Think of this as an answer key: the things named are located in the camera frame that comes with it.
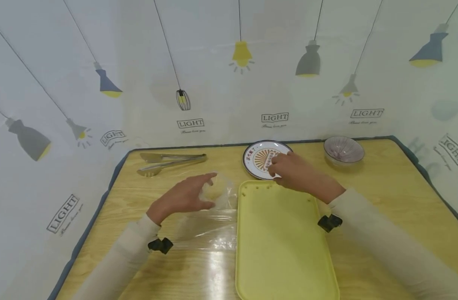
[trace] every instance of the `plastic bag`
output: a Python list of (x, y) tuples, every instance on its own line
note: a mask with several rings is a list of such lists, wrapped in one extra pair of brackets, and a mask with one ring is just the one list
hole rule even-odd
[(237, 208), (237, 190), (234, 189), (234, 183), (220, 173), (212, 178), (213, 185), (204, 184), (199, 198), (202, 201), (212, 201), (215, 206), (211, 210), (236, 209)]
[(237, 190), (218, 173), (213, 185), (205, 184), (200, 199), (213, 201), (210, 210), (185, 214), (173, 239), (174, 249), (235, 250), (237, 240)]

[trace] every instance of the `ceramic bowl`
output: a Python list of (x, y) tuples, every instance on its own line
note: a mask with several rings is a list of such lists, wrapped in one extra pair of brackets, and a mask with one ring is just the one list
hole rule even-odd
[(332, 136), (324, 142), (327, 159), (335, 165), (352, 165), (364, 158), (364, 149), (351, 138)]

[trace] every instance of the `metal tongs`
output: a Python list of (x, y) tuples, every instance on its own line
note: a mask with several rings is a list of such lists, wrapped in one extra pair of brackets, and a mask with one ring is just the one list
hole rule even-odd
[(179, 155), (179, 154), (156, 154), (156, 153), (141, 153), (140, 157), (146, 161), (148, 164), (161, 163), (164, 160), (172, 160), (170, 162), (150, 165), (148, 167), (142, 167), (137, 170), (137, 173), (146, 176), (152, 177), (160, 173), (163, 168), (174, 167), (175, 165), (183, 165), (188, 163), (198, 163), (207, 160), (206, 154), (198, 155)]

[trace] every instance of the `yellow tray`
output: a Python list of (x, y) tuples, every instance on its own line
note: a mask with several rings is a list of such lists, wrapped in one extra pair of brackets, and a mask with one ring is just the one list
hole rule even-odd
[(242, 300), (338, 300), (317, 200), (273, 181), (239, 187), (235, 286)]

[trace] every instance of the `wooden table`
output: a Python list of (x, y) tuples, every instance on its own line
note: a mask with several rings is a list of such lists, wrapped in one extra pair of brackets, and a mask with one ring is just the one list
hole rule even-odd
[[(390, 140), (361, 141), (364, 161), (351, 170), (336, 170), (324, 159), (322, 143), (296, 143), (290, 147), (315, 167), (326, 171), (344, 186), (355, 187), (395, 224), (458, 272), (458, 222), (401, 149)], [(132, 152), (115, 181), (58, 300), (71, 299), (84, 279), (108, 252), (127, 223), (137, 220), (149, 205), (175, 183), (188, 176), (219, 171), (239, 186), (253, 180), (241, 163), (245, 146), (152, 150), (154, 153), (201, 154), (207, 162), (163, 170), (155, 177), (142, 177), (136, 170), (146, 163)], [(327, 208), (320, 204), (321, 210)], [(171, 216), (159, 236), (174, 236), (184, 215)], [(219, 234), (226, 238), (234, 227)], [(327, 235), (340, 299), (405, 300), (412, 296), (375, 259), (338, 230)], [(131, 281), (122, 300), (140, 299), (239, 299), (235, 291), (235, 250), (216, 250), (209, 239), (194, 239), (174, 246), (168, 255), (154, 252)]]

